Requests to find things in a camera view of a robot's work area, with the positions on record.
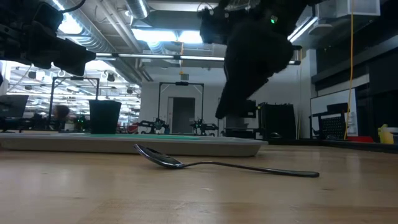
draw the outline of yellow cable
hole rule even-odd
[[[303,68],[303,49],[301,49],[300,50],[300,61],[301,61],[301,64],[300,64],[300,106],[301,106],[301,90],[302,90],[302,88],[301,88],[301,79],[302,79],[302,68]],[[300,125],[301,125],[301,109],[300,109],[300,106],[299,106],[299,108],[298,108],[298,131],[297,131],[297,139],[300,139]]]
[[[348,93],[348,109],[346,119],[346,130],[344,133],[344,140],[347,138],[348,121],[349,121],[349,105],[351,104],[351,90],[353,88],[354,77],[354,0],[351,0],[351,71],[349,78],[349,93]]]

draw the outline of wooden table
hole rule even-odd
[[[178,158],[315,170],[321,177],[206,165],[166,170],[135,155],[0,152],[0,223],[398,223],[397,155],[265,149],[252,158]]]

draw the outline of metal spoon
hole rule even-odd
[[[270,169],[270,168],[263,168],[263,167],[252,167],[252,166],[242,166],[242,165],[235,165],[235,164],[227,164],[224,162],[211,162],[211,161],[203,161],[203,162],[194,162],[191,164],[183,164],[182,162],[160,153],[156,150],[141,146],[141,145],[134,145],[134,148],[137,149],[138,153],[143,155],[146,159],[164,166],[170,169],[183,169],[189,166],[195,166],[200,164],[213,164],[219,166],[227,166],[227,167],[235,167],[240,169],[248,169],[248,170],[255,170],[260,172],[267,172],[269,174],[276,174],[276,175],[289,175],[295,177],[319,177],[318,172],[311,172],[311,171],[294,171],[294,170],[280,170],[280,169]]]

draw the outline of black bin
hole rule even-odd
[[[90,100],[92,134],[116,134],[122,103],[112,100]]]

